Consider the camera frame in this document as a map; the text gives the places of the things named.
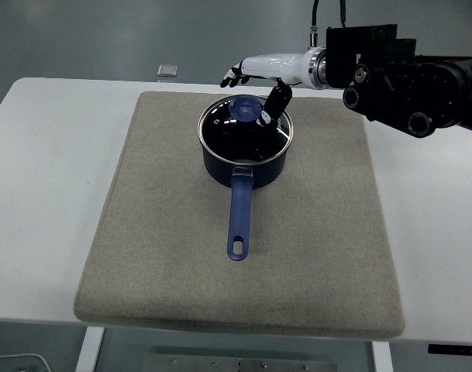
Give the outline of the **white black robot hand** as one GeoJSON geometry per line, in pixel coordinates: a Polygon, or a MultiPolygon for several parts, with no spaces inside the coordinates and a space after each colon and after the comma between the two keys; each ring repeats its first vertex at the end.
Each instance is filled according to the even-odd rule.
{"type": "Polygon", "coordinates": [[[276,81],[264,104],[256,124],[269,126],[284,112],[292,97],[291,87],[298,84],[320,89],[326,83],[320,78],[321,62],[325,60],[326,49],[320,46],[303,54],[277,53],[247,57],[231,67],[220,86],[231,88],[245,84],[251,78],[276,81]]]}

